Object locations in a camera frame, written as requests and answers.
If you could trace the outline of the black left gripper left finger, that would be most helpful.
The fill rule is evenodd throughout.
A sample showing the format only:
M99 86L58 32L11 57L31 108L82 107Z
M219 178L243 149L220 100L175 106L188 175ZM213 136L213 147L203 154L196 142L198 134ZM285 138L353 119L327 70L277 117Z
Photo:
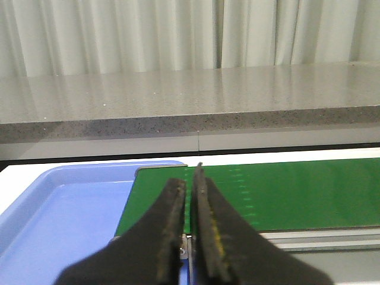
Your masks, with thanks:
M55 283L178 284L185 197L185 182L170 178L128 231L64 269Z

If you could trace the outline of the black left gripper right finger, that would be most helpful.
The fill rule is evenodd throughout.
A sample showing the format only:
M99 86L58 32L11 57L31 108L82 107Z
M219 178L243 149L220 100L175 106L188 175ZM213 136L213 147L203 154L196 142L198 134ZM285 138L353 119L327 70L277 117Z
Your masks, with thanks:
M190 221L197 284L332 284L323 271L261 236L225 199L199 164Z

